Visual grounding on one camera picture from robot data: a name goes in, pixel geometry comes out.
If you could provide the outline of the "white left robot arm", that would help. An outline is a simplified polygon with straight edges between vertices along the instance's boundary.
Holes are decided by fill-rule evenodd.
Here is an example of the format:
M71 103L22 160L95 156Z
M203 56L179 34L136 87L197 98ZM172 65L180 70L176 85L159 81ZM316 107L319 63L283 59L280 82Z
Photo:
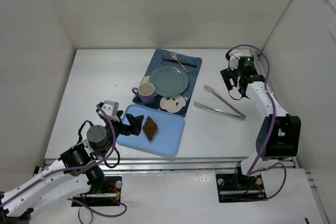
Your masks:
M78 142L47 169L21 186L2 193L1 222L29 221L60 199L99 192L106 183L99 165L115 151L117 137L138 136L142 130L142 115L127 114L129 124L121 121L121 115L122 111L118 111L113 117L101 116L105 125L89 122L85 138L80 135Z

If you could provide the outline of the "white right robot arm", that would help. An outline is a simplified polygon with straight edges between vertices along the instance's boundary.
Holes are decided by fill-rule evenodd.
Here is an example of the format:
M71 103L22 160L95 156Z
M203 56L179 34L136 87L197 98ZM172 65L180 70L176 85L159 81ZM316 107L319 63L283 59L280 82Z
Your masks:
M226 88L237 88L242 98L253 102L263 119L256 150L240 164L243 175L257 176L277 162L297 155L301 119L279 104L268 88L267 78L257 72L254 57L229 54L226 59L228 67L221 71Z

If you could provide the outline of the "lavender ceramic mug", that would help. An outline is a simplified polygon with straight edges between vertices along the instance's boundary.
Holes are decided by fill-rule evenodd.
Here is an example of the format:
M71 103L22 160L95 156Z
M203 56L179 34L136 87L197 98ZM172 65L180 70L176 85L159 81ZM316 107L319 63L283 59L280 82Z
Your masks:
M132 88L132 92L144 104L152 104L155 100L155 86L150 82L145 82L137 88Z

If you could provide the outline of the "light blue plastic tray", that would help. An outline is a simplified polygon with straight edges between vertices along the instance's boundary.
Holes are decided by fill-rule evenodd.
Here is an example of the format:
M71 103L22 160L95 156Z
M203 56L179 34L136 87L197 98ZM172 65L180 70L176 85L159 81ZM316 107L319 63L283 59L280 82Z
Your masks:
M119 145L162 157L173 157L177 154L185 124L182 116L135 104L129 105L125 113L142 115L145 120L151 117L158 127L152 141L141 132L138 136L119 135Z

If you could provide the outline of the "dark blue bear placemat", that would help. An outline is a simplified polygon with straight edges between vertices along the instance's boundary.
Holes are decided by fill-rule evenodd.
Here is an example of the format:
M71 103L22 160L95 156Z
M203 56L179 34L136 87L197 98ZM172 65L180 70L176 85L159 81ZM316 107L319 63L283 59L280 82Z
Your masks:
M185 117L201 66L202 58L156 49L141 81L155 87L148 107Z

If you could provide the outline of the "teal green ceramic plate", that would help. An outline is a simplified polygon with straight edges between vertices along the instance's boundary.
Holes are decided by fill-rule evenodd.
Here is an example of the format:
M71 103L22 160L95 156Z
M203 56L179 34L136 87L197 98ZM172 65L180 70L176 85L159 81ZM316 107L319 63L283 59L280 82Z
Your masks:
M182 94L187 89L189 78L180 67L161 66L150 74L149 83L154 85L158 95L173 97Z

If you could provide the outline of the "silver metal spoon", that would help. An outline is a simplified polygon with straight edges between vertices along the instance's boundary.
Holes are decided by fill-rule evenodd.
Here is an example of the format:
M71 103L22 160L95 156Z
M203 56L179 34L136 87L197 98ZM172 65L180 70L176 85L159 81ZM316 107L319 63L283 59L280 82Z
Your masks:
M170 57L171 57L172 60L176 61L184 69L185 72L187 72L187 73L189 72L189 70L182 64L182 62L179 61L176 53L174 53L174 52L170 53Z

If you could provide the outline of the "aluminium table edge rail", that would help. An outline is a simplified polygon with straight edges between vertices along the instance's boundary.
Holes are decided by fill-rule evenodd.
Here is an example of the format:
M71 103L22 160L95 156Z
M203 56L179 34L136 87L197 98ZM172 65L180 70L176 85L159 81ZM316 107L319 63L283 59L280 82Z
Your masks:
M174 170L233 170L243 157L207 158L123 158L113 168L117 172L174 171Z

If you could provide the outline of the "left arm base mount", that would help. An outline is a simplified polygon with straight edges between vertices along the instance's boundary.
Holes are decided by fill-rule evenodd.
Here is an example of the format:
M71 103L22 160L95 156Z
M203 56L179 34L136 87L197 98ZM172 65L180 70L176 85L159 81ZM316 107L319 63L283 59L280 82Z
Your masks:
M122 185L122 176L107 176L103 187L97 193L76 195L73 199L90 207L119 206Z

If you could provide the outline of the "black handled knife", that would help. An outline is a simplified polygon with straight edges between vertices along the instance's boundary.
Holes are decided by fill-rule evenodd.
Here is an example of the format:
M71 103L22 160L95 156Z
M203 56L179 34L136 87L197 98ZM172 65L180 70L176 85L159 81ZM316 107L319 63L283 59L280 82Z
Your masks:
M184 61L180 61L180 60L174 60L174 59L165 58L165 59L162 59L162 61L174 62L174 63L179 63L180 62L184 66L188 66L188 67L192 67L192 68L197 68L197 65L195 65L195 64L184 62Z

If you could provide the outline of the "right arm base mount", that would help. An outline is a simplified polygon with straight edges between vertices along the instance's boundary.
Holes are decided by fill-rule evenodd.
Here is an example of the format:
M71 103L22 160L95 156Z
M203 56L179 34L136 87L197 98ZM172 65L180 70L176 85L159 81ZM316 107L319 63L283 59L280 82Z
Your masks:
M267 198L260 175L216 174L216 182L220 203L252 202Z

